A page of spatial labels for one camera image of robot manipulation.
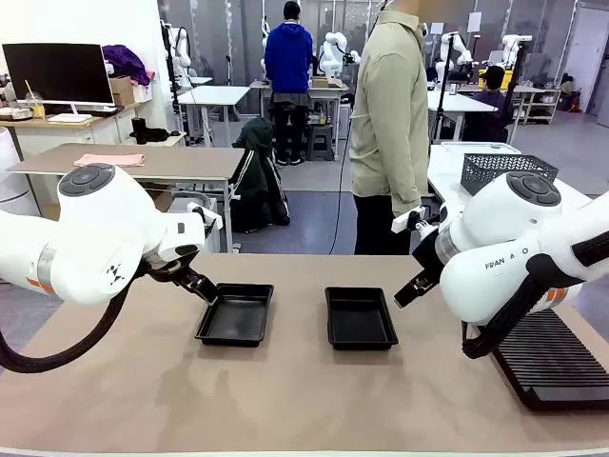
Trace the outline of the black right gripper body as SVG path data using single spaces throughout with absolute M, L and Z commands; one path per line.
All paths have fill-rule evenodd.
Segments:
M 426 221 L 418 222 L 416 230 L 421 236 L 420 243 L 412 255 L 422 267 L 415 282 L 438 282 L 442 271 L 450 259 L 450 233 L 446 228 L 440 230 Z

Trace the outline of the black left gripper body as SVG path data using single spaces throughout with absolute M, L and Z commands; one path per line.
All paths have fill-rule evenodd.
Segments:
M 205 276 L 196 272 L 191 262 L 199 253 L 195 245 L 180 246 L 174 250 L 177 258 L 165 261 L 157 254 L 150 254 L 142 259 L 142 269 L 152 279 L 160 283 L 173 283 L 180 287 L 198 287 Z

